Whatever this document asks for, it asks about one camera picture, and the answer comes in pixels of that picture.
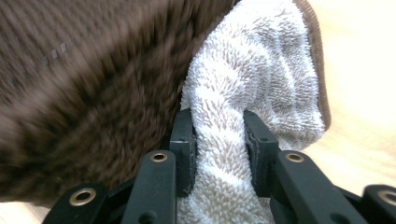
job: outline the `towel fibers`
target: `towel fibers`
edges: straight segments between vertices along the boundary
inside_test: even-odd
[[[194,189],[179,223],[268,223],[251,185],[243,111],[259,115],[281,149],[325,131],[303,15],[290,0],[243,0],[195,55],[183,87],[198,139]]]

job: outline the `towel fold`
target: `towel fold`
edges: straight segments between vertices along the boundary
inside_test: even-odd
[[[303,14],[291,0],[242,0],[193,58],[181,109],[197,133],[197,176],[178,201],[178,223],[268,223],[251,185],[243,111],[269,126],[281,149],[325,132],[318,74]]]

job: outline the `terry cloth towel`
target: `terry cloth towel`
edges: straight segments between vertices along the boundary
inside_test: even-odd
[[[234,0],[0,1],[0,201],[135,176]]]
[[[303,13],[291,0],[242,0],[191,63],[181,109],[197,134],[197,175],[178,201],[178,223],[268,223],[251,185],[243,112],[259,115],[281,149],[301,150],[325,132],[318,74]]]

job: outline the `light wooden surface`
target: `light wooden surface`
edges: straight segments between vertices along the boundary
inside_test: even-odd
[[[332,126],[304,152],[337,186],[396,187],[396,1],[310,0],[318,14]],[[43,208],[0,203],[0,224],[39,223]]]

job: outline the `brown fabric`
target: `brown fabric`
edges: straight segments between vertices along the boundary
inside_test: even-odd
[[[293,0],[294,4],[303,12],[304,23],[308,29],[308,41],[311,44],[311,54],[318,73],[319,97],[318,108],[322,115],[326,130],[330,128],[332,116],[327,99],[326,80],[324,74],[323,47],[320,36],[318,18],[314,9],[306,0]]]
[[[234,1],[0,1],[0,201],[135,176]]]

